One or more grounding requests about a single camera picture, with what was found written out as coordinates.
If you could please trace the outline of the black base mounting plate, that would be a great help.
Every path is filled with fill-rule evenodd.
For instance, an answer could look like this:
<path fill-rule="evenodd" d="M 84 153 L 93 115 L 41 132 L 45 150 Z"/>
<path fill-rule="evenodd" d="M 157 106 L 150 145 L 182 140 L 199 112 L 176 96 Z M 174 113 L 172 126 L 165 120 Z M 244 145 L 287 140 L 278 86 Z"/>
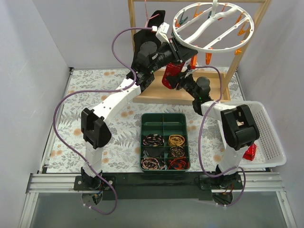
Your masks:
<path fill-rule="evenodd" d="M 120 200 L 199 199 L 212 200 L 212 192 L 222 192 L 231 185 L 241 190 L 240 173 L 234 180 L 219 182 L 202 172 L 182 173 L 104 173 L 102 177 L 113 186 Z"/>

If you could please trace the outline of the yellow rolled tie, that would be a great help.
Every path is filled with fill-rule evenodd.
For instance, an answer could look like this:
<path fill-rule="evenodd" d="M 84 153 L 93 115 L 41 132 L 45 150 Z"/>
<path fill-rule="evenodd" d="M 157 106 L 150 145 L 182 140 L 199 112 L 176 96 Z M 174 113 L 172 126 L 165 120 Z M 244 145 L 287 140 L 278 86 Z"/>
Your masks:
<path fill-rule="evenodd" d="M 185 138 L 182 135 L 170 135 L 168 138 L 168 145 L 173 147 L 173 146 L 184 146 L 185 145 Z"/>

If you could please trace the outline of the red christmas sock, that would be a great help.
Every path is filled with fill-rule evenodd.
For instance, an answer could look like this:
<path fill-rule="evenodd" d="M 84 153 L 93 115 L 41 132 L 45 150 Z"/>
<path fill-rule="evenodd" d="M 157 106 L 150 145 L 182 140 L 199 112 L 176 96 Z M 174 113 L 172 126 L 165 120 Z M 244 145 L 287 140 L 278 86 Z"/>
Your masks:
<path fill-rule="evenodd" d="M 249 161 L 253 161 L 256 156 L 256 151 L 257 151 L 257 145 L 254 143 L 244 153 L 243 158 Z"/>
<path fill-rule="evenodd" d="M 185 63 L 180 63 L 180 64 L 169 63 L 166 66 L 166 69 L 165 69 L 165 72 L 164 72 L 164 75 L 163 75 L 162 81 L 161 81 L 165 87 L 167 87 L 168 89 L 171 89 L 171 87 L 167 81 L 167 77 L 168 76 L 177 76 L 182 71 L 184 64 Z"/>

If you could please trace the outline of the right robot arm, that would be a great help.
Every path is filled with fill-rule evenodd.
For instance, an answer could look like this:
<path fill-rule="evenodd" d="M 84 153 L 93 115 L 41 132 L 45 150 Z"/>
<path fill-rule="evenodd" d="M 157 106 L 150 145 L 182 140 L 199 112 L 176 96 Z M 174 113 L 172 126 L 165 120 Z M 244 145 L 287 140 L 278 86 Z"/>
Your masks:
<path fill-rule="evenodd" d="M 171 89 L 183 88 L 193 97 L 192 105 L 197 114 L 220 121 L 226 147 L 215 174 L 208 177 L 212 178 L 219 188 L 227 188 L 236 181 L 244 154 L 260 137 L 250 108 L 246 104 L 235 106 L 212 100 L 209 95 L 210 80 L 206 77 L 201 76 L 194 80 L 192 74 L 181 72 L 166 79 Z"/>

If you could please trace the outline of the floral tablecloth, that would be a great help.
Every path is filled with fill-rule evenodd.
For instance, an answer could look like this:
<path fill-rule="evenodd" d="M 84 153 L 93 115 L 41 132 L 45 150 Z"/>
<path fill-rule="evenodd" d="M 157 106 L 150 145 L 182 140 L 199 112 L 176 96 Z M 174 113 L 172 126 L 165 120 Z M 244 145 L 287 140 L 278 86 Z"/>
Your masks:
<path fill-rule="evenodd" d="M 48 173 L 78 173 L 86 152 L 81 132 L 81 111 L 104 101 L 117 88 L 127 69 L 76 70 L 71 76 L 60 112 L 55 139 L 47 164 Z M 129 102 L 109 125 L 110 142 L 103 150 L 104 172 L 140 172 L 141 116 L 145 113 L 182 113 L 186 116 L 190 171 L 213 171 L 224 156 L 224 145 L 215 119 L 196 114 L 190 105 L 142 104 Z"/>

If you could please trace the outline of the yellow-orange clothes clip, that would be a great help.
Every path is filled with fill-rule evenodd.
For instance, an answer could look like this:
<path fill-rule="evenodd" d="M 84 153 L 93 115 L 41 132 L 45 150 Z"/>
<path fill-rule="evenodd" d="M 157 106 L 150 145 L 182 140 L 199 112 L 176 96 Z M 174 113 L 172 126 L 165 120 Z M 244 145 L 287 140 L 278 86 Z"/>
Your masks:
<path fill-rule="evenodd" d="M 242 48 L 240 47 L 240 48 L 238 48 L 238 49 L 235 50 L 234 54 L 235 54 L 235 56 L 237 56 L 237 55 L 240 55 L 242 52 L 243 52 Z"/>

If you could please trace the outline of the black orange rolled tie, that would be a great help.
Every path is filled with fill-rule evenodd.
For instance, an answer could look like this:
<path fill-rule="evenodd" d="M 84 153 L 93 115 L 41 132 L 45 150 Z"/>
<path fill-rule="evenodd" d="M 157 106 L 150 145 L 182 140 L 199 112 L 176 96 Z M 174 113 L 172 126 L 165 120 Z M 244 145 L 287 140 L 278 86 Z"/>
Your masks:
<path fill-rule="evenodd" d="M 187 157 L 172 158 L 168 160 L 169 170 L 187 170 L 190 162 Z"/>

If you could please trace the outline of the teal clothes clip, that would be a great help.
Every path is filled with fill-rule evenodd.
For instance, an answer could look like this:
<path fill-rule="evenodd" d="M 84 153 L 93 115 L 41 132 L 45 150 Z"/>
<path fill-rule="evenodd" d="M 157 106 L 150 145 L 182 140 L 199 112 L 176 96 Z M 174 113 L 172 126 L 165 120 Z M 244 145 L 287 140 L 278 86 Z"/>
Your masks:
<path fill-rule="evenodd" d="M 183 15 L 181 15 L 180 20 L 179 20 L 179 25 L 181 26 L 183 23 L 185 23 L 188 20 L 188 17 L 183 17 Z"/>

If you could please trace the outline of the aluminium frame rail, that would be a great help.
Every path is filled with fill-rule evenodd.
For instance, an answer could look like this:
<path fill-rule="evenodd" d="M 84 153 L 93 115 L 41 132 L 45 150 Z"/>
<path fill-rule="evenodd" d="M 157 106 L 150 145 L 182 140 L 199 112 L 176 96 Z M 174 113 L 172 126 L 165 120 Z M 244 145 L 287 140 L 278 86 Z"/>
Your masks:
<path fill-rule="evenodd" d="M 212 192 L 214 196 L 224 197 L 226 194 L 231 197 L 233 193 L 246 192 L 274 192 L 277 194 L 279 205 L 282 208 L 287 201 L 281 196 L 284 191 L 282 180 L 277 172 L 266 171 L 250 171 L 240 172 L 243 188 L 241 190 L 233 190 L 231 185 L 223 188 L 222 192 Z M 104 200 L 114 200 L 115 190 L 112 185 L 105 179 L 101 180 L 97 189 L 88 188 L 83 182 L 80 174 L 31 174 L 27 185 L 27 193 L 85 193 L 92 194 L 98 190 L 102 190 Z M 200 202 L 211 202 L 211 200 L 199 200 Z"/>

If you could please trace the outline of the white round clip hanger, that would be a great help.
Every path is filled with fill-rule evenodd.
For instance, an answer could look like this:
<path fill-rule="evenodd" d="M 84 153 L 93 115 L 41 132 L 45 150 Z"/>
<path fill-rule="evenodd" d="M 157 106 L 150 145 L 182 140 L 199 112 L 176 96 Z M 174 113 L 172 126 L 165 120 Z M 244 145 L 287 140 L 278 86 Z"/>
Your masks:
<path fill-rule="evenodd" d="M 188 20 L 179 25 L 179 20 Z M 197 2 L 179 10 L 173 19 L 174 37 L 199 52 L 222 54 L 235 52 L 249 42 L 255 31 L 251 15 L 229 1 Z"/>

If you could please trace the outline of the white plastic basket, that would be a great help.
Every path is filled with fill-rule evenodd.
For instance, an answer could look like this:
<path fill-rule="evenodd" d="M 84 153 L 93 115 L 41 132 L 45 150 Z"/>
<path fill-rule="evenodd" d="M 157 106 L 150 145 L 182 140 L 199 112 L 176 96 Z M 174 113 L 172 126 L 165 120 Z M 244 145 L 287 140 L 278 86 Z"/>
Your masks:
<path fill-rule="evenodd" d="M 246 169 L 263 169 L 284 165 L 285 152 L 264 105 L 257 101 L 230 101 L 225 104 L 248 105 L 260 132 L 259 139 L 255 141 L 254 160 L 242 159 L 240 166 Z"/>

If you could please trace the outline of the orange clothes clip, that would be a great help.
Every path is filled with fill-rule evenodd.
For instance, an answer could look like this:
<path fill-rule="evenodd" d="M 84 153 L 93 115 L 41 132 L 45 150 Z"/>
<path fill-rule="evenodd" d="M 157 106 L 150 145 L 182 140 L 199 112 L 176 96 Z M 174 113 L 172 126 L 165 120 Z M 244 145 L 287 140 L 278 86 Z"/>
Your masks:
<path fill-rule="evenodd" d="M 194 55 L 190 61 L 190 69 L 195 69 L 197 64 L 197 55 Z"/>

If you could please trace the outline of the green divided organizer box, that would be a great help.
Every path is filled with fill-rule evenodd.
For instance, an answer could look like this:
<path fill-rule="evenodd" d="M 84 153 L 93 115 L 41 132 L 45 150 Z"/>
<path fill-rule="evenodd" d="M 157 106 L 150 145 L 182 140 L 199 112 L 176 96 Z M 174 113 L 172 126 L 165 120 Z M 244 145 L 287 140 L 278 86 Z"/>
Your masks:
<path fill-rule="evenodd" d="M 184 114 L 147 113 L 141 116 L 139 166 L 145 173 L 182 173 L 190 169 Z"/>

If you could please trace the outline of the left wooden rack post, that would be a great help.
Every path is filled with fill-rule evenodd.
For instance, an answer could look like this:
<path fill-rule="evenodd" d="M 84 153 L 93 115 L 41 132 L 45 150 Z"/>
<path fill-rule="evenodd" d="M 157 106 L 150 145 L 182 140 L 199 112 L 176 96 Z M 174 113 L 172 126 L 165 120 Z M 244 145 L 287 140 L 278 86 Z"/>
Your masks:
<path fill-rule="evenodd" d="M 129 9 L 130 27 L 133 28 L 133 30 L 131 31 L 133 51 L 135 51 L 134 35 L 136 33 L 136 30 L 134 28 L 136 26 L 136 21 L 135 21 L 135 8 L 134 8 L 133 0 L 128 0 L 128 9 Z"/>

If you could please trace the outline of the black white patterned rolled tie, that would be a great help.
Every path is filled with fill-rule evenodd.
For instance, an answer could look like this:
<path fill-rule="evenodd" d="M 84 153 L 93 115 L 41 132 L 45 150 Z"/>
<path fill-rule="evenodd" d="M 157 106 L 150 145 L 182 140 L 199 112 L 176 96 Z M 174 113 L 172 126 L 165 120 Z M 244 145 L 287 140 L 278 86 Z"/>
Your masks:
<path fill-rule="evenodd" d="M 164 145 L 164 138 L 159 134 L 149 134 L 142 140 L 144 146 L 158 147 Z"/>

